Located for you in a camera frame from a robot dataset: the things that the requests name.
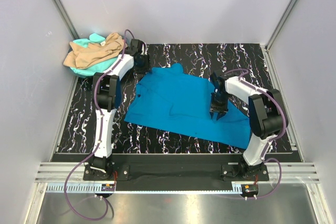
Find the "black marble table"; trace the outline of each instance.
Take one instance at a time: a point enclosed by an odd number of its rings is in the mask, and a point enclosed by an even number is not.
[[[154,67],[170,67],[179,62],[184,72],[209,78],[214,70],[246,68],[247,81],[272,88],[267,65],[259,44],[159,44],[148,45]],[[138,79],[133,70],[122,79],[122,104],[115,117],[112,133],[114,153],[240,153],[244,150],[222,143],[161,131],[124,121],[128,106],[135,96]],[[92,102],[92,78],[79,78],[66,125],[57,153],[90,153],[93,149],[96,114]],[[247,105],[237,98],[233,104],[245,115]],[[291,152],[288,136],[279,139],[270,150],[276,153]]]

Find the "metallic floor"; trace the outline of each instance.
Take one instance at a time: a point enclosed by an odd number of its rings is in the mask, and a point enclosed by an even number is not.
[[[269,185],[260,185],[260,195],[270,191]],[[89,199],[79,205],[87,194],[70,194],[70,201],[81,213],[91,218],[101,216],[105,204]],[[167,195],[167,194],[114,194],[108,198],[107,216],[95,223],[317,223],[304,185],[282,184],[270,197],[244,201],[236,195]],[[38,224],[92,223],[67,211],[64,195],[46,193],[38,218]]]

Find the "turquoise cloth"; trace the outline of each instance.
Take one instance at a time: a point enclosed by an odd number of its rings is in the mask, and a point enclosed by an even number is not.
[[[73,42],[82,47],[88,47],[89,43],[102,43],[103,41],[105,41],[104,37],[98,34],[91,34],[89,36],[89,39],[75,39]],[[97,72],[103,73],[105,70],[111,67],[116,60],[117,57],[100,62],[87,69],[77,69],[77,68],[70,68],[70,69],[79,77],[85,78],[87,76],[94,76],[95,73]]]
[[[126,122],[247,148],[249,119],[231,102],[224,117],[211,119],[214,86],[207,79],[184,74],[179,63],[152,72],[136,85]]]

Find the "tan cloth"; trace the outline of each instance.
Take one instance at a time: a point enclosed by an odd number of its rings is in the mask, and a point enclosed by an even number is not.
[[[124,46],[122,37],[113,33],[106,40],[105,45],[89,43],[87,48],[70,42],[72,51],[66,56],[63,65],[77,69],[87,69],[97,63],[117,57]]]

